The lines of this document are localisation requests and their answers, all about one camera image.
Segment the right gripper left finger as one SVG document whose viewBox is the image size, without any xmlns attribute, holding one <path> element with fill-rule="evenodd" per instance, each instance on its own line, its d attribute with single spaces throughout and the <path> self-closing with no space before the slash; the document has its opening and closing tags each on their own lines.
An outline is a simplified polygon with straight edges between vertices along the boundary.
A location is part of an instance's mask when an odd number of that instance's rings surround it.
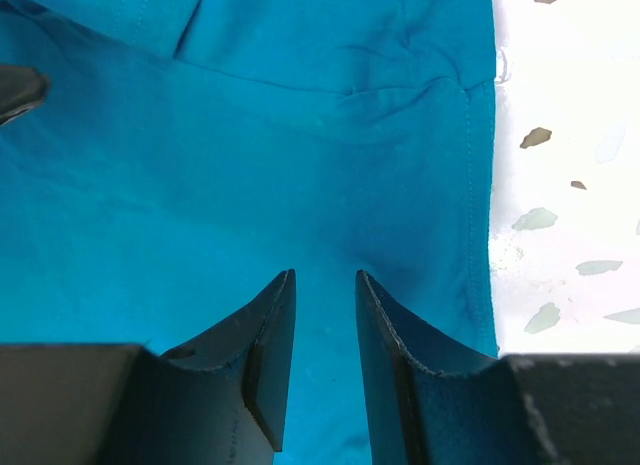
<svg viewBox="0 0 640 465">
<path fill-rule="evenodd" d="M 163 354 L 1 349 L 5 464 L 269 464 L 283 448 L 296 275 Z"/>
</svg>

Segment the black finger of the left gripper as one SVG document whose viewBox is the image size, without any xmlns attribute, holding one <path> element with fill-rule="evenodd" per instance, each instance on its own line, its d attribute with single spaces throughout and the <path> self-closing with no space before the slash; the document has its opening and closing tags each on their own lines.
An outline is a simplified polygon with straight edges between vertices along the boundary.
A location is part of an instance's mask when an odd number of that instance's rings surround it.
<svg viewBox="0 0 640 465">
<path fill-rule="evenodd" d="M 40 106 L 50 90 L 50 78 L 33 67 L 1 65 L 1 124 Z"/>
</svg>

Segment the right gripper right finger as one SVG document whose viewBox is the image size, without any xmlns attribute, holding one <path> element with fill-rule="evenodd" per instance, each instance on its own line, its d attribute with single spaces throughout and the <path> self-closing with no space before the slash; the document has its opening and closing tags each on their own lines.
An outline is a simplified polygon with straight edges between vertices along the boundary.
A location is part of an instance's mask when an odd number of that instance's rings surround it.
<svg viewBox="0 0 640 465">
<path fill-rule="evenodd" d="M 452 339 L 356 275 L 376 464 L 635 464 L 635 354 L 512 354 Z"/>
</svg>

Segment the blue polo t shirt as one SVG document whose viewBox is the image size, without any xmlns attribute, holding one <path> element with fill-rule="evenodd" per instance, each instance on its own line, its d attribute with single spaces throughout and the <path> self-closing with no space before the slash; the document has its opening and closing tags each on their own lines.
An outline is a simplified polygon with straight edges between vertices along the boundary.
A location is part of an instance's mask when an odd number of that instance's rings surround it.
<svg viewBox="0 0 640 465">
<path fill-rule="evenodd" d="M 364 269 L 496 351 L 492 0 L 1 0 L 1 337 L 161 351 L 295 269 L 282 464 L 371 460 Z"/>
</svg>

